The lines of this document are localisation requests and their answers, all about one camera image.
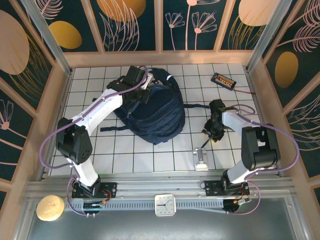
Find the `analog clock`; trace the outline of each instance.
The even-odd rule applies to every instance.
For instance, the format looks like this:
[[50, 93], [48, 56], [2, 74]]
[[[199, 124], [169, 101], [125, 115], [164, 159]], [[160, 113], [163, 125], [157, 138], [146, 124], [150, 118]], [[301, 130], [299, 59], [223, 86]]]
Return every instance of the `analog clock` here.
[[176, 199], [172, 194], [156, 195], [154, 198], [155, 215], [159, 217], [175, 215]]

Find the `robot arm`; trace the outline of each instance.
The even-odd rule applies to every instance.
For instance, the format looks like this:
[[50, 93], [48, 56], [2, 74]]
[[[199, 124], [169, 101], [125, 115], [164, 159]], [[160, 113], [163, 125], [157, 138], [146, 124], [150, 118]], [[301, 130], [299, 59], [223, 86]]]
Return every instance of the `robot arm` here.
[[96, 195], [100, 189], [100, 177], [96, 173], [90, 160], [93, 151], [90, 141], [90, 135], [95, 128], [115, 109], [123, 103], [141, 101], [147, 102], [150, 90], [147, 89], [153, 75], [148, 73], [144, 84], [123, 95], [116, 94], [108, 97], [110, 94], [130, 89], [142, 81], [144, 71], [131, 66], [127, 75], [111, 82], [101, 96], [96, 99], [87, 109], [72, 117], [71, 119], [62, 118], [58, 122], [58, 128], [66, 126], [73, 120], [81, 120], [56, 136], [56, 149], [73, 164], [79, 177], [80, 187], [89, 195]]

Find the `metal bracket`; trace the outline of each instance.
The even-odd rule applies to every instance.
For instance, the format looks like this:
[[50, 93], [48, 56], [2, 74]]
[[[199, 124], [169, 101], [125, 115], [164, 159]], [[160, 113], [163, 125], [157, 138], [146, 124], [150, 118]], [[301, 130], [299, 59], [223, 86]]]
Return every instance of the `metal bracket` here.
[[111, 198], [114, 199], [117, 194], [117, 183], [116, 182], [101, 182], [100, 184], [100, 191], [95, 195], [87, 195], [84, 190], [79, 186], [77, 182], [75, 182], [72, 185], [72, 195], [71, 197], [73, 199], [105, 199], [106, 194], [107, 196], [110, 197], [111, 193]]
[[241, 190], [223, 190], [223, 186], [220, 180], [217, 181], [204, 181], [204, 189], [207, 197], [213, 196], [242, 196], [242, 194], [250, 195], [249, 186], [247, 182], [244, 182]]

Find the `yellow circle pattern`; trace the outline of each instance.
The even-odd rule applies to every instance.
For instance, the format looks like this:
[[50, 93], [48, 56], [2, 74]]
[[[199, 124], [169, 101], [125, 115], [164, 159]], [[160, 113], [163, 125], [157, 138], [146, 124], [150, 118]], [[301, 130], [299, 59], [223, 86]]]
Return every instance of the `yellow circle pattern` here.
[[140, 17], [146, 9], [146, 0], [96, 0], [102, 12], [115, 21], [124, 22], [126, 5], [128, 10], [132, 9], [135, 17]]
[[55, 21], [49, 26], [57, 43], [66, 49], [76, 49], [82, 44], [79, 31], [66, 21]]
[[298, 67], [298, 58], [294, 53], [290, 51], [282, 53], [275, 64], [276, 84], [283, 89], [289, 87], [297, 76]]

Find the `navy blue backpack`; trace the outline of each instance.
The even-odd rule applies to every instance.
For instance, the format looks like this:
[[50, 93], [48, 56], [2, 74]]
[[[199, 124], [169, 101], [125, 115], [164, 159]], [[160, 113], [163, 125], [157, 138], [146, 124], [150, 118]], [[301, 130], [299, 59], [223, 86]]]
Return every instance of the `navy blue backpack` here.
[[200, 104], [184, 106], [179, 85], [173, 76], [160, 68], [152, 68], [150, 73], [155, 80], [154, 84], [148, 86], [151, 89], [148, 102], [123, 104], [114, 113], [125, 126], [101, 127], [101, 132], [130, 129], [145, 141], [157, 145], [167, 142], [182, 131], [186, 120], [184, 107], [209, 108]]

